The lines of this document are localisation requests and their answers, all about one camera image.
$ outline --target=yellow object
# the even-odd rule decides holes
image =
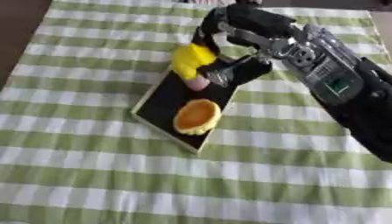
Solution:
[[[207,99],[189,101],[174,117],[174,129],[185,135],[201,136],[221,119],[221,108]]]
[[[171,56],[171,69],[184,80],[192,80],[197,76],[196,69],[213,63],[216,56],[206,46],[181,46]]]

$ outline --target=green checkered tablecloth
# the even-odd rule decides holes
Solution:
[[[391,222],[392,165],[353,140],[279,62],[240,88],[199,157],[132,120],[207,7],[52,3],[0,94],[0,221]],[[269,10],[327,27],[392,72],[366,11]]]

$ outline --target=wooden board edge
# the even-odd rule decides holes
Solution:
[[[147,92],[142,96],[142,98],[137,102],[137,104],[132,108],[132,110],[130,111],[130,113],[132,114],[136,114],[137,111],[144,105],[144,103],[150,98],[150,96],[155,92],[155,90],[157,90],[157,88],[159,87],[159,85],[162,83],[162,81],[164,81],[164,79],[170,74],[170,71],[172,70],[172,67],[169,66],[165,71],[164,71],[164,75],[162,77],[162,79],[155,85],[153,85],[152,87],[150,87],[149,90],[147,90]]]
[[[158,133],[163,134],[166,137],[169,137],[171,140],[173,140],[175,143],[179,144],[180,146],[186,148],[188,151],[195,153],[197,155],[199,155],[203,149],[205,148],[205,145],[207,144],[208,138],[211,136],[212,132],[215,129],[212,129],[210,132],[208,132],[208,135],[206,135],[206,138],[204,139],[203,143],[201,144],[201,146],[196,149],[194,147],[192,147],[190,144],[185,143],[179,139],[177,139],[176,137],[170,135],[169,133],[163,131],[162,129],[160,129],[159,127],[155,126],[154,124],[150,123],[149,121],[145,120],[144,118],[142,118],[141,116],[137,115],[138,110],[144,105],[144,103],[150,98],[150,96],[155,92],[155,90],[159,87],[159,85],[162,83],[162,81],[164,81],[164,79],[166,78],[167,75],[170,74],[170,71],[172,70],[172,68],[169,66],[166,71],[164,72],[164,76],[162,77],[162,79],[155,84],[154,86],[152,86],[143,96],[142,98],[137,102],[137,104],[133,107],[133,109],[130,111],[130,113],[132,114],[132,116],[138,120],[140,123],[143,123],[145,125],[147,125],[148,127],[152,128],[153,130],[155,130]],[[228,109],[228,104],[232,101],[233,97],[235,96],[236,92],[238,91],[238,87],[235,88],[235,90],[233,91],[233,93],[231,94],[230,98],[228,99],[227,105],[226,107],[221,111],[222,115],[223,113]]]
[[[142,118],[141,116],[131,113],[132,116],[139,121],[142,124],[147,125],[148,127],[150,127],[151,129],[153,129],[154,131],[156,131],[157,133],[160,133],[166,137],[169,137],[172,141],[174,141],[175,143],[179,144],[180,146],[186,148],[187,150],[189,150],[190,152],[194,153],[194,154],[198,154],[199,150],[192,147],[190,144],[185,143],[179,139],[177,139],[176,137],[170,135],[169,133],[165,132],[164,130],[160,129],[159,127],[155,126],[154,124],[150,123],[149,121],[145,120],[144,118]]]

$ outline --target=robotic hand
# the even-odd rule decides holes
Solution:
[[[198,73],[222,86],[241,85],[268,73],[270,59],[282,60],[297,70],[297,78],[336,122],[378,158],[392,163],[392,76],[369,59],[358,58],[326,29],[308,24],[300,30],[293,22],[251,5],[212,10],[192,42],[207,46],[217,59],[199,67]],[[240,59],[222,55],[213,39],[218,32],[256,52]]]

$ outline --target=egg tart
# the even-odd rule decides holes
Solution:
[[[174,117],[174,129],[185,135],[204,135],[221,118],[221,108],[207,99],[189,101]]]

